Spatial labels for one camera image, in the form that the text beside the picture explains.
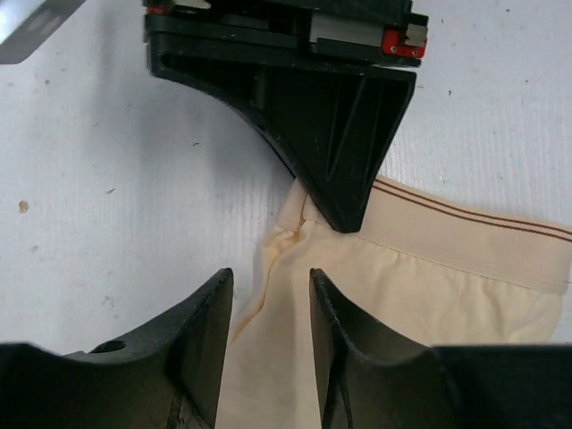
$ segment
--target textured white background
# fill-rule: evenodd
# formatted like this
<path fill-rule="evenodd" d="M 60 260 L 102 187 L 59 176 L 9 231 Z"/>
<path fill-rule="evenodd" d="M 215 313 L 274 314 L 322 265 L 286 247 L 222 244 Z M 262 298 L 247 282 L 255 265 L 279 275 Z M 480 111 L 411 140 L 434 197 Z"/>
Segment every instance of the textured white background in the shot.
<path fill-rule="evenodd" d="M 139 4 L 88 0 L 0 68 L 0 341 L 91 349 L 219 267 L 234 268 L 239 302 L 257 283 L 291 178 L 224 105 L 147 75 Z M 571 2 L 415 10 L 431 17 L 430 45 L 383 172 L 572 224 Z M 555 340 L 572 341 L 570 294 Z"/>

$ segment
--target red tab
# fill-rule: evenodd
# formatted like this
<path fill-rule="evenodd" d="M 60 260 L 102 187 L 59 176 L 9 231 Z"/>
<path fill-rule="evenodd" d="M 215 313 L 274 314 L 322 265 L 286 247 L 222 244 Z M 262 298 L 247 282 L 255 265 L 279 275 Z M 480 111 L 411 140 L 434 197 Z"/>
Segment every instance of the red tab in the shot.
<path fill-rule="evenodd" d="M 425 55 L 425 46 L 408 46 L 396 29 L 387 29 L 383 35 L 382 52 L 386 55 L 402 56 L 420 60 Z"/>
<path fill-rule="evenodd" d="M 167 11 L 164 7 L 159 6 L 149 6 L 147 8 L 147 13 L 150 15 L 166 15 Z"/>

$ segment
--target black plastic part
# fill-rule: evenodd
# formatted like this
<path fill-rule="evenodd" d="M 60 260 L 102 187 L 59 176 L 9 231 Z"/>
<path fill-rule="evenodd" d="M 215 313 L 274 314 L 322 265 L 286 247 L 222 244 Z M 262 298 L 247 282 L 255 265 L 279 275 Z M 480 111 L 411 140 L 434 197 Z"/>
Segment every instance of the black plastic part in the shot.
<path fill-rule="evenodd" d="M 318 39 L 310 46 L 312 53 L 322 56 L 343 58 L 346 61 L 385 63 L 387 57 L 382 51 L 373 46 L 358 45 L 355 43 L 340 42 L 339 40 Z M 421 61 L 414 58 L 395 57 L 391 59 L 391 64 L 395 67 L 417 67 Z"/>
<path fill-rule="evenodd" d="M 222 270 L 91 353 L 0 346 L 0 427 L 215 427 L 231 305 L 232 272 Z"/>
<path fill-rule="evenodd" d="M 332 56 L 339 42 L 320 45 L 332 55 L 314 55 L 296 34 L 214 21 L 148 15 L 151 72 L 233 107 L 301 180 L 333 229 L 359 231 L 416 75 Z M 379 52 L 378 63 L 418 64 Z"/>
<path fill-rule="evenodd" d="M 228 6 L 236 0 L 209 0 L 213 7 Z M 402 25 L 405 15 L 411 11 L 409 0 L 266 0 L 269 4 L 280 4 L 309 12 L 338 16 L 354 21 L 365 21 L 385 25 Z M 256 0 L 243 4 L 262 3 Z"/>
<path fill-rule="evenodd" d="M 323 429 L 572 427 L 572 348 L 426 348 L 310 274 Z"/>

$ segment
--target elastic waistband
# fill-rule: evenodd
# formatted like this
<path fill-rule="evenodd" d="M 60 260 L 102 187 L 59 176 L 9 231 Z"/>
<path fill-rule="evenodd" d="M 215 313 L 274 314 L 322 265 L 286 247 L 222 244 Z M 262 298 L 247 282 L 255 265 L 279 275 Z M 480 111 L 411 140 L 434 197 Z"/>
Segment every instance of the elastic waistband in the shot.
<path fill-rule="evenodd" d="M 296 181 L 278 226 L 327 225 Z M 464 207 L 379 177 L 362 230 L 353 234 L 437 264 L 529 289 L 563 295 L 572 260 L 572 229 Z"/>

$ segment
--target wrinkled fabric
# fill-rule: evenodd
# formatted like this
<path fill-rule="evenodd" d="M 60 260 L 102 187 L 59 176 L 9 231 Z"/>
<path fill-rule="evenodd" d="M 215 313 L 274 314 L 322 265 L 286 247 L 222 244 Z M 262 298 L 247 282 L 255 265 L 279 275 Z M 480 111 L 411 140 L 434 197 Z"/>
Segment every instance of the wrinkled fabric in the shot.
<path fill-rule="evenodd" d="M 568 287 L 572 231 L 477 212 L 379 179 L 361 232 L 342 235 L 296 182 L 263 259 L 264 288 L 227 349 L 222 429 L 320 428 L 311 268 L 425 345 L 543 342 Z"/>

